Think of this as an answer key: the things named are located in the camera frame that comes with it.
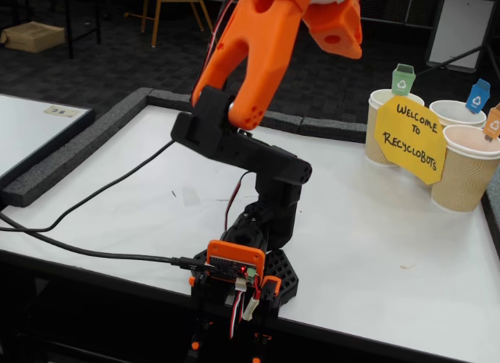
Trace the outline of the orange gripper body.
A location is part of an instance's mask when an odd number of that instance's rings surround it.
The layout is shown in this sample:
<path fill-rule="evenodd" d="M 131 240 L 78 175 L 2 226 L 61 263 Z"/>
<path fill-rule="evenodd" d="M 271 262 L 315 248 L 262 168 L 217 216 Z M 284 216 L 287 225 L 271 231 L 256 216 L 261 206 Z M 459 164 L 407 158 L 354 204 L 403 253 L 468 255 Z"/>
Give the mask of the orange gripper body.
<path fill-rule="evenodd" d="M 312 0 L 302 20 L 323 51 L 350 59 L 362 57 L 359 0 Z"/>

